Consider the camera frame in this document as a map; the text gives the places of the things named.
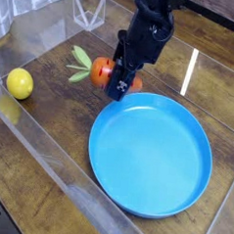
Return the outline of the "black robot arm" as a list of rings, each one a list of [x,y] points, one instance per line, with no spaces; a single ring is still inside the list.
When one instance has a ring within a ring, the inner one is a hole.
[[[136,12],[128,30],[118,32],[117,49],[105,93],[120,101],[128,92],[136,72],[146,63],[154,65],[165,44],[174,33],[172,11],[186,0],[135,0]]]

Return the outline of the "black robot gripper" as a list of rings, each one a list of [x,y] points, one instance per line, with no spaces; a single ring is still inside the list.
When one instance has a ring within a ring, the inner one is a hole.
[[[154,65],[163,47],[174,32],[172,13],[165,13],[160,21],[137,10],[134,13],[128,30],[118,31],[118,43],[112,69],[105,93],[113,100],[124,98],[132,85],[136,71],[146,63]]]

